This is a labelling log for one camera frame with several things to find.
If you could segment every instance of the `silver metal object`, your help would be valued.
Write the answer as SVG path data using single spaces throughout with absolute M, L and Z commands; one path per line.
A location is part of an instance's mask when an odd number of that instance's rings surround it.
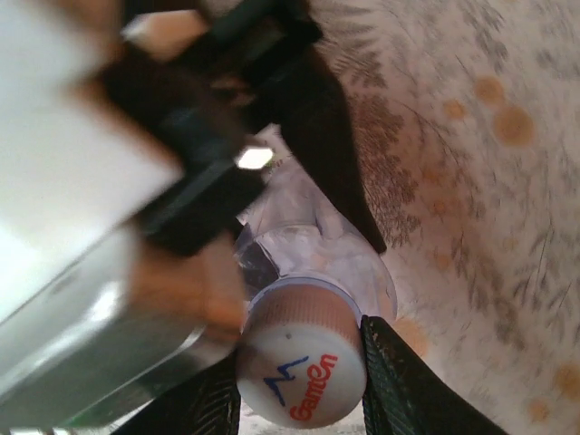
M 218 362 L 238 274 L 228 237 L 182 259 L 118 227 L 0 324 L 0 432 L 104 425 Z

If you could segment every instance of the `bottle cap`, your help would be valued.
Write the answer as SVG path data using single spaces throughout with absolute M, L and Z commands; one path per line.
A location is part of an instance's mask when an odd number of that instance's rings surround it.
M 314 429 L 346 417 L 366 386 L 353 309 L 318 285 L 279 285 L 251 308 L 237 355 L 237 387 L 268 421 Z

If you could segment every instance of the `clear plastic bottle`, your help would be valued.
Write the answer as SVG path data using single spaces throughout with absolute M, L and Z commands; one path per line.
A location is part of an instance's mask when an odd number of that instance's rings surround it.
M 345 417 L 366 382 L 361 316 L 396 315 L 384 263 L 291 158 L 246 215 L 236 248 L 249 294 L 237 357 L 242 398 L 286 427 Z

